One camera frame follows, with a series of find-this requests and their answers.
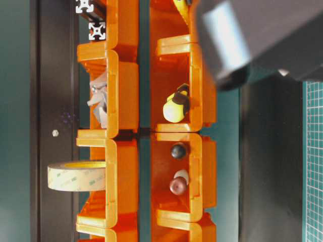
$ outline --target black frame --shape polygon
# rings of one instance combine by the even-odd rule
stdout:
[[[30,0],[30,222],[34,242],[78,239],[78,193],[47,187],[48,164],[78,159],[77,44],[74,1]],[[53,129],[59,130],[58,137],[52,136]]]
[[[240,90],[239,242],[302,242],[302,98],[279,74]]]

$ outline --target black knob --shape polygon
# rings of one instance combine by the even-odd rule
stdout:
[[[177,143],[172,147],[172,156],[175,159],[182,159],[186,155],[186,147],[183,143]]]

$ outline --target brown knob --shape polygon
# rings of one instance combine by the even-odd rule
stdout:
[[[179,176],[173,179],[170,183],[170,189],[172,193],[179,196],[182,195],[187,190],[187,184],[185,178]]]

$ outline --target masking tape roll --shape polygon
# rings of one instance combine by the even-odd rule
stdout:
[[[67,192],[105,190],[105,161],[58,163],[49,165],[48,187]]]

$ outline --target stacked bins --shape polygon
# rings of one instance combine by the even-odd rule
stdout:
[[[105,191],[91,192],[77,216],[81,241],[137,241],[138,150],[131,138],[139,126],[138,0],[100,0],[106,8],[106,40],[78,46],[78,62],[90,81],[106,71],[107,128],[90,109],[90,129],[79,130],[77,146],[91,160],[105,160]]]
[[[217,91],[206,70],[194,23],[198,1],[150,1],[151,86],[151,240],[216,241],[216,226],[205,209],[217,205],[216,143],[199,132],[217,121]],[[165,100],[183,83],[189,85],[190,109],[178,123],[163,115]],[[178,142],[188,148],[171,156]],[[170,190],[178,170],[186,170],[188,189]]]

